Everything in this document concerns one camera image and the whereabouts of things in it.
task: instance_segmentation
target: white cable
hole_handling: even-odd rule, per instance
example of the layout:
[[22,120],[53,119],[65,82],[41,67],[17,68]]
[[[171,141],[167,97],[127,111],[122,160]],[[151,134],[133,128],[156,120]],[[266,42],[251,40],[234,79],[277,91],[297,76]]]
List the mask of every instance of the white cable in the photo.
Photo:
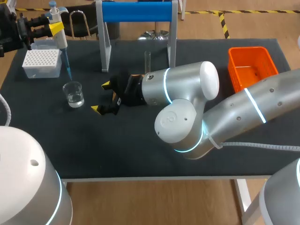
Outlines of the white cable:
[[286,151],[300,151],[300,146],[289,146],[289,145],[259,144],[259,143],[248,143],[248,142],[224,142],[221,143],[221,145],[222,146],[244,146],[244,147],[286,150]]
[[8,106],[8,103],[5,101],[4,97],[1,94],[0,94],[0,102],[3,103],[4,108],[6,109],[6,113],[7,113],[7,120],[6,120],[5,126],[9,126],[10,120],[11,120],[11,111]]

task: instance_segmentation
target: black tabletop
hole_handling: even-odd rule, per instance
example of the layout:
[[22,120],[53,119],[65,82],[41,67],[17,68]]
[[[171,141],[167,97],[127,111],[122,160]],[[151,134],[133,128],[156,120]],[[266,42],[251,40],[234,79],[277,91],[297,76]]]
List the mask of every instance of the black tabletop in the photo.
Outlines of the black tabletop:
[[[188,160],[155,134],[154,121],[162,107],[122,106],[117,116],[101,116],[90,106],[109,103],[111,91],[101,84],[121,70],[144,72],[144,52],[151,51],[151,70],[168,67],[164,41],[112,42],[110,72],[101,72],[97,41],[69,41],[68,57],[73,79],[82,84],[85,103],[71,109],[62,86],[68,75],[62,65],[59,78],[28,79],[22,63],[25,49],[17,52],[1,93],[12,111],[11,126],[32,135],[43,147],[61,178],[111,178],[159,176],[272,175],[300,157],[247,147],[214,149],[199,160]],[[228,49],[264,46],[279,72],[289,70],[275,39],[178,40],[176,65],[211,61],[217,68],[220,91],[207,103],[210,109],[233,94],[227,71]],[[300,110],[287,113],[230,141],[300,145]],[[5,114],[0,113],[0,124]]]

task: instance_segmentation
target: yellow black tape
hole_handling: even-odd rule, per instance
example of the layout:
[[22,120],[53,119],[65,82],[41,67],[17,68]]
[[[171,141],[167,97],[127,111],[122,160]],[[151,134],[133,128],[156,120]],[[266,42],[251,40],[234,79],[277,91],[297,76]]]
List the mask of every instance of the yellow black tape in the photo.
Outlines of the yellow black tape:
[[[16,11],[49,11],[49,8],[16,8]],[[185,14],[219,14],[219,13],[300,13],[300,10],[205,10],[186,11]]]
[[49,11],[49,8],[16,8],[16,11]]
[[300,13],[300,10],[205,10],[186,11],[185,14],[219,14],[219,13]]
[[223,33],[224,33],[225,38],[230,39],[228,28],[226,26],[225,19],[224,19],[224,13],[219,13],[219,19],[220,19],[220,22],[221,22],[221,25],[222,25],[222,29],[223,29]]

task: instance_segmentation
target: water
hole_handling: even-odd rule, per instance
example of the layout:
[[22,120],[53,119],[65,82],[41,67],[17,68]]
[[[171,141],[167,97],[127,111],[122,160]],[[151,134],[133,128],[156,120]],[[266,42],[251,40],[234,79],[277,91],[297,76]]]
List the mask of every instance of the water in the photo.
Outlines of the water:
[[68,94],[67,101],[72,108],[78,108],[78,107],[82,106],[84,104],[82,92]]

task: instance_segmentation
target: orange crate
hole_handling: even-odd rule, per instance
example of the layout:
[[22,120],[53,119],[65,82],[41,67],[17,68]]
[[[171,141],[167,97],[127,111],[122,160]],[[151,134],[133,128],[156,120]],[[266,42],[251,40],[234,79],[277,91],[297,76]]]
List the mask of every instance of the orange crate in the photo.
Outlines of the orange crate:
[[230,48],[228,54],[228,71],[235,92],[278,74],[268,50],[264,47],[235,47]]

